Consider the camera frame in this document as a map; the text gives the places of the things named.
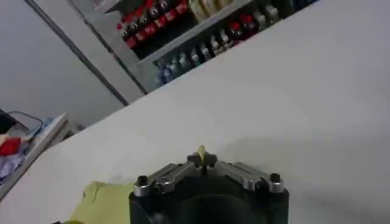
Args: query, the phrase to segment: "shelf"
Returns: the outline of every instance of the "shelf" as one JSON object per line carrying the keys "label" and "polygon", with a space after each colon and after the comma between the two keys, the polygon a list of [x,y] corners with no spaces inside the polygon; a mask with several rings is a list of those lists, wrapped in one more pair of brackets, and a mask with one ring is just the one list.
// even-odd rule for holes
{"label": "shelf", "polygon": [[193,27],[189,31],[183,33],[181,36],[177,37],[176,39],[173,39],[171,42],[168,44],[164,45],[162,48],[159,50],[151,53],[149,56],[146,58],[142,59],[139,61],[136,66],[139,66],[142,63],[153,63],[155,60],[158,60],[162,56],[166,55],[167,53],[171,52],[175,48],[179,47],[186,41],[194,38],[196,35],[202,33],[205,29],[211,27],[218,21],[228,17],[230,14],[233,12],[237,11],[238,9],[244,7],[245,5],[248,5],[251,3],[253,0],[236,0],[232,2],[230,5],[224,7],[219,11],[217,14],[210,16],[206,20],[202,21],[200,24],[197,26]]}

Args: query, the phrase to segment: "clothing pile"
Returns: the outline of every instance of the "clothing pile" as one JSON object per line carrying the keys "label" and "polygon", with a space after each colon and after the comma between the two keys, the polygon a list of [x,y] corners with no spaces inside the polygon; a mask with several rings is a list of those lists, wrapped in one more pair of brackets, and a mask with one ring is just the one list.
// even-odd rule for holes
{"label": "clothing pile", "polygon": [[52,121],[47,119],[41,127],[29,131],[25,136],[0,135],[0,185],[19,168],[29,153],[34,137]]}

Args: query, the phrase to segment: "bottle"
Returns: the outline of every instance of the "bottle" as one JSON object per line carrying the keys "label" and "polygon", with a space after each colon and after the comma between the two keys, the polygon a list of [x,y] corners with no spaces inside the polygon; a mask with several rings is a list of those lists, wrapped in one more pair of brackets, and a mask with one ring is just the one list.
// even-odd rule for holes
{"label": "bottle", "polygon": [[205,61],[209,61],[211,59],[210,51],[206,47],[205,43],[201,43],[200,44],[200,51],[202,52],[202,54],[203,54],[203,56],[205,58]]}
{"label": "bottle", "polygon": [[256,11],[253,13],[253,16],[255,17],[255,20],[258,23],[259,31],[267,28],[266,17],[263,14],[261,14],[259,11]]}
{"label": "bottle", "polygon": [[169,66],[170,70],[172,71],[172,74],[174,77],[179,77],[183,74],[179,61],[177,60],[177,57],[173,57],[171,65]]}
{"label": "bottle", "polygon": [[158,1],[153,1],[152,7],[149,9],[149,15],[157,28],[162,29],[165,27],[166,18],[162,13],[160,3]]}
{"label": "bottle", "polygon": [[200,62],[200,58],[197,54],[197,50],[196,50],[196,47],[193,48],[193,50],[191,51],[191,59],[192,61],[194,62],[194,65],[195,67],[199,66],[200,64],[202,64]]}
{"label": "bottle", "polygon": [[230,3],[232,3],[232,0],[219,0],[218,2],[221,8],[224,8],[228,6]]}
{"label": "bottle", "polygon": [[219,11],[219,4],[217,0],[200,0],[203,4],[204,10],[211,16]]}
{"label": "bottle", "polygon": [[149,11],[152,7],[152,3],[152,1],[147,1],[147,4],[140,16],[140,26],[144,27],[145,33],[149,37],[151,37],[157,31],[156,26],[154,25],[152,19],[149,16]]}
{"label": "bottle", "polygon": [[164,16],[168,22],[173,21],[177,17],[176,10],[174,8],[175,0],[160,0],[160,7]]}
{"label": "bottle", "polygon": [[252,15],[241,15],[241,24],[243,25],[245,39],[255,35],[258,32],[258,26],[254,23]]}
{"label": "bottle", "polygon": [[179,4],[176,6],[176,12],[179,15],[184,14],[188,11],[188,3],[187,0],[179,0]]}
{"label": "bottle", "polygon": [[190,0],[190,9],[198,22],[208,18],[208,13],[199,2],[200,0]]}
{"label": "bottle", "polygon": [[129,25],[132,19],[132,15],[129,15],[123,18],[123,20],[116,26],[116,29],[120,32],[122,36],[122,40],[125,41],[128,47],[130,47],[131,49],[133,49],[137,45],[137,40],[133,36],[132,30]]}
{"label": "bottle", "polygon": [[134,33],[135,37],[139,42],[143,42],[146,39],[146,32],[140,24],[140,16],[142,15],[142,8],[136,10],[133,17],[133,21],[130,25],[131,32]]}
{"label": "bottle", "polygon": [[157,62],[158,71],[156,75],[156,85],[157,87],[163,86],[166,83],[165,76],[164,76],[164,66]]}
{"label": "bottle", "polygon": [[265,14],[268,17],[270,25],[273,25],[273,24],[279,22],[279,11],[274,6],[266,5]]}
{"label": "bottle", "polygon": [[220,33],[221,33],[221,40],[222,40],[222,44],[224,46],[224,50],[227,51],[227,50],[229,50],[230,48],[233,47],[233,42],[226,35],[224,29],[222,29]]}
{"label": "bottle", "polygon": [[191,63],[190,61],[188,60],[187,56],[185,55],[184,52],[181,52],[180,53],[180,59],[179,59],[179,63],[180,65],[182,66],[182,69],[183,69],[183,73],[186,73],[188,72],[189,70],[191,70]]}
{"label": "bottle", "polygon": [[172,75],[172,71],[168,67],[164,68],[164,78],[166,83],[169,83],[170,81],[175,79],[174,76]]}
{"label": "bottle", "polygon": [[218,41],[216,41],[215,36],[211,36],[210,43],[211,43],[211,46],[213,47],[213,53],[215,56],[221,54],[224,51],[223,47],[221,47],[219,45]]}
{"label": "bottle", "polygon": [[230,23],[229,32],[232,39],[235,40],[235,44],[240,43],[243,39],[244,32],[238,22]]}

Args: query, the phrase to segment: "red cloth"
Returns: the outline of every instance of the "red cloth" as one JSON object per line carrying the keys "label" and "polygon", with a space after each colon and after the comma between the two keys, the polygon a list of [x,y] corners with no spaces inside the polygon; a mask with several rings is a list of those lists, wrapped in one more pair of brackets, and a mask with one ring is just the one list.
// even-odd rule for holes
{"label": "red cloth", "polygon": [[21,144],[20,138],[7,138],[2,145],[0,145],[0,156],[9,156],[18,152]]}

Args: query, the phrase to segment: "gray wall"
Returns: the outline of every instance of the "gray wall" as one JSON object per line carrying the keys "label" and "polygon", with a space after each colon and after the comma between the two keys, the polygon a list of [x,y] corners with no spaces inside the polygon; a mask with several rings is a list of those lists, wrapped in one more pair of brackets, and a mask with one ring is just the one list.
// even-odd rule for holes
{"label": "gray wall", "polygon": [[0,108],[91,125],[122,104],[24,2],[0,2]]}

